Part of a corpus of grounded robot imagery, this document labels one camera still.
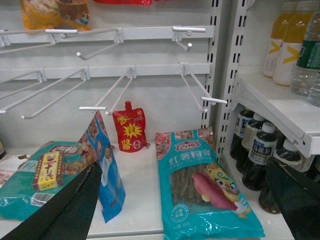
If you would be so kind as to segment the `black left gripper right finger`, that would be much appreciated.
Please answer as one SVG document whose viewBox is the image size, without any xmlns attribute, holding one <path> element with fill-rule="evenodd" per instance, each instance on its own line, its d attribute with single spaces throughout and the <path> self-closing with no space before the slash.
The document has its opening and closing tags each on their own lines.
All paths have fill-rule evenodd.
<svg viewBox="0 0 320 240">
<path fill-rule="evenodd" d="M 304 174 L 270 157 L 266 165 L 266 180 L 271 186 L 274 200 L 295 240 L 320 238 L 320 184 Z"/>
</svg>

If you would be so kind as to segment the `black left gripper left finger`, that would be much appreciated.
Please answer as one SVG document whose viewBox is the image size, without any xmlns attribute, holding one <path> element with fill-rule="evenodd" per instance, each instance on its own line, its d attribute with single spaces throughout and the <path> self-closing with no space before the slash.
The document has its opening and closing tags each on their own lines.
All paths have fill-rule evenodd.
<svg viewBox="0 0 320 240">
<path fill-rule="evenodd" d="M 3 240 L 85 240 L 95 212 L 102 169 L 90 164 Z"/>
</svg>

